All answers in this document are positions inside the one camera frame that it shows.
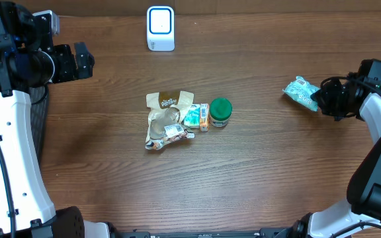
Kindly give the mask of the small orange box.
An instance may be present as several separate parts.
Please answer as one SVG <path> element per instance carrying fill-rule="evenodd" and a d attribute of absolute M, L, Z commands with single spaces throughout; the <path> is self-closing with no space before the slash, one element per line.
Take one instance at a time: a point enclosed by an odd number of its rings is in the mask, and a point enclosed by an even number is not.
<path fill-rule="evenodd" d="M 209 123 L 209 104 L 202 103 L 200 105 L 200 131 L 207 132 L 210 127 Z"/>

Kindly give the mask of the green lidded jar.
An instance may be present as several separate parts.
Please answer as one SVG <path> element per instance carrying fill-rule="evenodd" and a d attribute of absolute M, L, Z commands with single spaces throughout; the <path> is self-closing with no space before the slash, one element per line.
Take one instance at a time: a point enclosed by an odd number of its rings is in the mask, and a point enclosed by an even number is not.
<path fill-rule="evenodd" d="M 221 128 L 228 124 L 232 115 L 233 107 L 231 102 L 226 98 L 216 98 L 210 104 L 210 123 L 211 125 Z"/>

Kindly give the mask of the mint green wipes packet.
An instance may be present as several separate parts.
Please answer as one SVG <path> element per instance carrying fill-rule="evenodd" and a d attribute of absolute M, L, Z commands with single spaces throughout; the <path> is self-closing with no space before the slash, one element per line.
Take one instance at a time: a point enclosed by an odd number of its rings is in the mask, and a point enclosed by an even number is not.
<path fill-rule="evenodd" d="M 302 76 L 296 76 L 296 79 L 289 83 L 283 93 L 288 95 L 292 100 L 310 109 L 313 112 L 318 111 L 318 104 L 311 96 L 319 90 L 319 87 L 310 84 Z"/>

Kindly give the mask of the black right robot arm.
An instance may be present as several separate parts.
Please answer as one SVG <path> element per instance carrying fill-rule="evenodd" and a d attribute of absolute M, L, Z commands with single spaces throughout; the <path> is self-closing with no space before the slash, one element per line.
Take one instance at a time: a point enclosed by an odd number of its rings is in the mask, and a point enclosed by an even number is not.
<path fill-rule="evenodd" d="M 355 117 L 365 122 L 374 145 L 351 177 L 345 199 L 270 236 L 351 237 L 381 229 L 381 60 L 364 59 L 358 71 L 323 80 L 310 101 L 336 121 Z"/>

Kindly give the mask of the clear red snack bag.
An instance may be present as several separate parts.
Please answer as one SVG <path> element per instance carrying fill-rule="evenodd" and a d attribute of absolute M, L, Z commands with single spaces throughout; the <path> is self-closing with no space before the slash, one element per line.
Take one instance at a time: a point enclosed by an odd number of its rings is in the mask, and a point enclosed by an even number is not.
<path fill-rule="evenodd" d="M 154 122 L 149 126 L 145 148 L 148 150 L 160 150 L 170 143 L 182 139 L 194 139 L 194 137 L 194 132 L 182 124 L 163 126 Z"/>

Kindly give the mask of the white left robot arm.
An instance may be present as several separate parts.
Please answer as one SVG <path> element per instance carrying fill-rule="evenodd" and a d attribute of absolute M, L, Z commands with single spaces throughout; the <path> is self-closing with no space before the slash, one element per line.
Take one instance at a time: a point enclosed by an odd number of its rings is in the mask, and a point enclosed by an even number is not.
<path fill-rule="evenodd" d="M 0 1 L 0 237 L 111 237 L 75 206 L 57 210 L 44 186 L 32 138 L 32 88 L 90 78 L 86 45 L 54 45 L 60 20 Z"/>

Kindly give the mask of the small teal tissue pack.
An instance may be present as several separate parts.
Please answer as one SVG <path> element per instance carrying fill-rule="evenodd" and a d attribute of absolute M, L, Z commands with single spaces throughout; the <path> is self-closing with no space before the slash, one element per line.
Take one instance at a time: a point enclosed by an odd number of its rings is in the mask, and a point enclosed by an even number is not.
<path fill-rule="evenodd" d="M 200 127 L 200 104 L 192 104 L 187 115 L 184 117 L 183 124 L 191 129 Z"/>

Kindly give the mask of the beige brown pastry bag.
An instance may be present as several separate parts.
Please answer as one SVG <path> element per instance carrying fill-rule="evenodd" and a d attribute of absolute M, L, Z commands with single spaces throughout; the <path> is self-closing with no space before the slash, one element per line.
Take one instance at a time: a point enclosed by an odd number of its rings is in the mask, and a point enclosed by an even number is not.
<path fill-rule="evenodd" d="M 150 109 L 148 114 L 148 132 L 152 123 L 167 126 L 182 124 L 194 101 L 194 94 L 175 90 L 149 93 L 146 95 L 146 106 Z"/>

